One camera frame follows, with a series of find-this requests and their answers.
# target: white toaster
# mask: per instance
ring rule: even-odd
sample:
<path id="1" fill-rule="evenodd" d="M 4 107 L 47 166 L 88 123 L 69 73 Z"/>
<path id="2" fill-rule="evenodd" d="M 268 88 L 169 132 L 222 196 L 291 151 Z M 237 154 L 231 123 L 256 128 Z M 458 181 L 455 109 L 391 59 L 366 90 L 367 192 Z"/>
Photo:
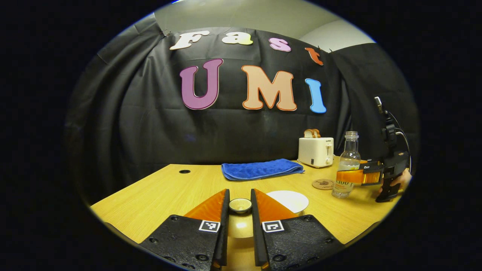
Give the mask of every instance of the white toaster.
<path id="1" fill-rule="evenodd" d="M 300 138 L 298 162 L 316 168 L 333 164 L 333 138 Z"/>

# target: white wall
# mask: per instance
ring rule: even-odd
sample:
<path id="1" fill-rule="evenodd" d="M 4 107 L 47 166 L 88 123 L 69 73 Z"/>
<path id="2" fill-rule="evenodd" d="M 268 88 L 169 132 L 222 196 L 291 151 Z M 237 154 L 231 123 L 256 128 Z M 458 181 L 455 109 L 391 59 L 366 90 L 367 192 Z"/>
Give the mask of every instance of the white wall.
<path id="1" fill-rule="evenodd" d="M 367 34 L 345 20 L 325 24 L 300 38 L 325 52 L 364 43 L 375 43 Z"/>

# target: hand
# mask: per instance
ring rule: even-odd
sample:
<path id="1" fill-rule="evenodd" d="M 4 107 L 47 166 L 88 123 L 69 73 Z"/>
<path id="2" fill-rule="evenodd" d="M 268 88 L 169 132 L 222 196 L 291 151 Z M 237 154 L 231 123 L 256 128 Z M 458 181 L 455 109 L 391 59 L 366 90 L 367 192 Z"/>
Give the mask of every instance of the hand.
<path id="1" fill-rule="evenodd" d="M 390 184 L 390 186 L 394 186 L 397 184 L 400 184 L 400 190 L 407 188 L 408 183 L 412 179 L 412 175 L 408 171 L 408 168 L 405 168 L 405 170 L 402 172 L 402 175 L 398 176 L 393 182 Z M 383 188 L 380 187 L 380 190 L 378 190 L 378 193 L 381 193 L 383 191 Z"/>

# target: plastic bottle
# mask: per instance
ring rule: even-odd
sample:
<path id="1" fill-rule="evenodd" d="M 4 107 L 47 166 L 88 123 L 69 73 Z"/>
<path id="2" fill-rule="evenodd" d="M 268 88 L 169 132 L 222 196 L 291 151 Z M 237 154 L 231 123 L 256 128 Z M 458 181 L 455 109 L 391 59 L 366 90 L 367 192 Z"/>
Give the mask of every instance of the plastic bottle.
<path id="1" fill-rule="evenodd" d="M 338 171 L 357 170 L 360 167 L 360 154 L 358 153 L 358 132 L 347 131 L 345 133 L 345 151 L 340 155 Z M 353 183 L 336 180 L 333 185 L 332 195 L 337 198 L 346 198 L 353 190 Z"/>

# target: white plate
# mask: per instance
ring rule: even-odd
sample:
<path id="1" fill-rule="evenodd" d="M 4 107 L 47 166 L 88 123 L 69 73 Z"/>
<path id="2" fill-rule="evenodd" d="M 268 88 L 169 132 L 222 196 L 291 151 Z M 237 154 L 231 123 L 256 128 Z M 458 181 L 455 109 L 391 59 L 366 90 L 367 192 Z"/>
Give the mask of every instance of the white plate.
<path id="1" fill-rule="evenodd" d="M 275 199 L 277 202 L 283 204 L 293 213 L 299 213 L 308 207 L 308 198 L 298 192 L 280 190 L 267 193 L 268 196 Z"/>

